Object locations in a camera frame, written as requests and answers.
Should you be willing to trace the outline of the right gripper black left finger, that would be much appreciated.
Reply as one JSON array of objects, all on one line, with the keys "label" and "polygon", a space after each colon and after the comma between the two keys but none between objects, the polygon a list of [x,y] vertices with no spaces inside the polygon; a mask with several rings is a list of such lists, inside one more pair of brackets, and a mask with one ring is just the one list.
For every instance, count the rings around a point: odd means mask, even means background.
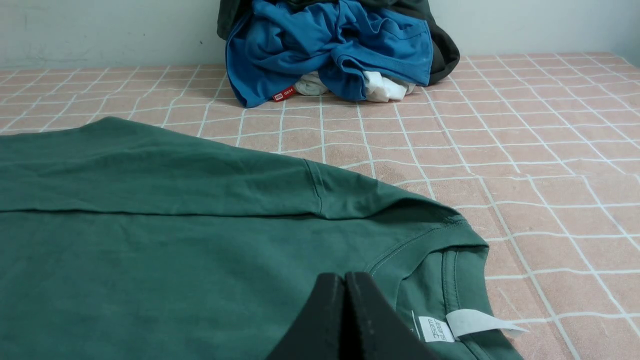
[{"label": "right gripper black left finger", "polygon": [[344,305],[343,278],[318,275],[306,303],[267,359],[338,360]]}]

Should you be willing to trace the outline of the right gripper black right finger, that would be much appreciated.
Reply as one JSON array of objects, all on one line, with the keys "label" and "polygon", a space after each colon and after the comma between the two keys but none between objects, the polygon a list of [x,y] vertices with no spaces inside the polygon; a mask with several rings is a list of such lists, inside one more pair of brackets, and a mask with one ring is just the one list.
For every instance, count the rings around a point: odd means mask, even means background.
[{"label": "right gripper black right finger", "polygon": [[395,312],[366,272],[345,274],[350,307],[365,360],[436,360]]}]

